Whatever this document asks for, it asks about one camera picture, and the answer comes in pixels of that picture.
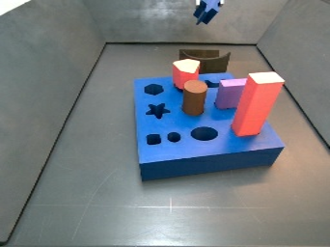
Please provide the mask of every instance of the circular hole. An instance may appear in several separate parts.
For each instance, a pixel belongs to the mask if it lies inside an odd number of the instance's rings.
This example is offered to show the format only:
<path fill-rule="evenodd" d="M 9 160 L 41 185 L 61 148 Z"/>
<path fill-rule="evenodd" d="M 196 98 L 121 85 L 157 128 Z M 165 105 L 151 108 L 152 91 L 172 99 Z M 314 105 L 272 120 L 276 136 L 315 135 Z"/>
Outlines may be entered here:
<path fill-rule="evenodd" d="M 180 140 L 180 134 L 176 132 L 169 132 L 167 134 L 167 139 L 169 142 L 176 143 Z"/>
<path fill-rule="evenodd" d="M 199 141 L 209 141 L 217 136 L 217 131 L 212 127 L 196 127 L 191 131 L 191 136 Z"/>

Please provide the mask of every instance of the foam block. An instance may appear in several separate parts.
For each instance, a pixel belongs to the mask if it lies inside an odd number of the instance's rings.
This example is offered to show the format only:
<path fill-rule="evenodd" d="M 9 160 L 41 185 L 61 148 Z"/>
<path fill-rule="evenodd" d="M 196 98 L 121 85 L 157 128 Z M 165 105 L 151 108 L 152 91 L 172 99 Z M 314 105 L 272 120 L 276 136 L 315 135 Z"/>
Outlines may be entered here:
<path fill-rule="evenodd" d="M 203 74 L 200 81 L 232 79 L 228 73 Z M 161 86 L 156 95 L 145 94 L 149 85 Z M 237 137 L 231 130 L 235 109 L 213 106 L 216 88 L 208 88 L 203 114 L 181 111 L 183 94 L 172 78 L 133 81 L 136 142 L 141 180 L 171 178 L 262 165 L 272 165 L 283 144 L 268 123 L 258 136 Z M 165 114 L 145 115 L 149 104 L 164 104 Z"/>
<path fill-rule="evenodd" d="M 228 109 L 237 107 L 244 84 L 246 84 L 246 78 L 220 80 L 217 95 L 215 98 L 215 106 L 219 109 Z"/>
<path fill-rule="evenodd" d="M 248 74 L 232 122 L 236 136 L 260 133 L 282 85 L 283 79 L 275 72 Z"/>
<path fill-rule="evenodd" d="M 184 59 L 172 63 L 172 82 L 183 90 L 184 83 L 199 79 L 200 61 Z"/>
<path fill-rule="evenodd" d="M 207 85 L 199 80 L 187 81 L 183 88 L 181 110 L 191 116 L 197 116 L 203 112 L 203 104 L 207 92 Z"/>
<path fill-rule="evenodd" d="M 208 24 L 212 17 L 219 12 L 219 0 L 201 0 L 200 5 L 197 6 L 193 17 L 197 18 L 197 25 L 203 22 L 204 24 Z"/>

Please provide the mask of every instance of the gray floor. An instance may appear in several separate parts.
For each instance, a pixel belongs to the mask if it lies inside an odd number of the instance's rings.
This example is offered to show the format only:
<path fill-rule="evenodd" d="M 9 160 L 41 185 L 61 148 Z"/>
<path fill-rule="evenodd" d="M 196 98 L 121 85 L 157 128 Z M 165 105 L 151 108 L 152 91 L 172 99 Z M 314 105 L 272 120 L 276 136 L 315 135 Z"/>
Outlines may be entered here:
<path fill-rule="evenodd" d="M 179 48 L 232 52 L 235 77 L 270 70 L 254 46 L 107 45 L 10 246 L 330 245 L 330 155 L 282 90 L 275 165 L 143 182 L 132 79 L 171 75 Z"/>

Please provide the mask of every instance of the small hole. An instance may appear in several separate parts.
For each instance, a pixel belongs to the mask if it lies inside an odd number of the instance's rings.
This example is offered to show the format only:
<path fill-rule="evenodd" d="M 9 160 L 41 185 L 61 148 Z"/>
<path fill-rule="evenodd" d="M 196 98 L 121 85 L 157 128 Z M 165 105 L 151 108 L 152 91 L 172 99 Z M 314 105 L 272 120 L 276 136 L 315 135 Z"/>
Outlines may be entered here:
<path fill-rule="evenodd" d="M 196 127 L 191 131 L 191 136 L 199 141 L 209 141 L 217 136 L 217 131 L 212 127 Z"/>
<path fill-rule="evenodd" d="M 144 93 L 152 96 L 156 96 L 164 91 L 164 88 L 159 84 L 149 84 L 144 87 Z"/>
<path fill-rule="evenodd" d="M 169 132 L 167 134 L 167 140 L 172 143 L 176 143 L 180 140 L 180 134 L 176 132 Z"/>
<path fill-rule="evenodd" d="M 212 88 L 219 88 L 219 83 L 213 83 L 208 80 L 204 80 L 204 83 L 207 85 L 207 88 L 212 89 Z"/>
<path fill-rule="evenodd" d="M 147 144 L 148 145 L 157 145 L 161 142 L 161 138 L 159 134 L 149 134 L 147 135 Z"/>

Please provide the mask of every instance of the blue object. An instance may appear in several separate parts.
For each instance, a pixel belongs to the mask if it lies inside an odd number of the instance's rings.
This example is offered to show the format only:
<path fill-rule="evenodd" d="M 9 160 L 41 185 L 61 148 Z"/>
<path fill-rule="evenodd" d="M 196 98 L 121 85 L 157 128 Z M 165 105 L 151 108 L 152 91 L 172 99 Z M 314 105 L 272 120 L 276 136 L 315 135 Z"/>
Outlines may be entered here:
<path fill-rule="evenodd" d="M 197 23 L 199 25 L 201 22 L 207 24 L 212 17 L 219 12 L 219 0 L 201 0 L 200 5 L 197 6 L 195 12 L 193 12 L 193 17 L 197 18 Z"/>
<path fill-rule="evenodd" d="M 233 79 L 229 73 L 201 74 L 212 83 Z M 159 94 L 144 92 L 149 85 L 161 86 Z M 183 93 L 172 78 L 141 78 L 133 81 L 136 142 L 141 180 L 171 178 L 272 165 L 283 149 L 268 123 L 256 136 L 237 137 L 231 130 L 236 109 L 213 106 L 217 88 L 208 88 L 203 114 L 192 117 L 181 111 Z M 149 115 L 149 105 L 161 105 Z"/>

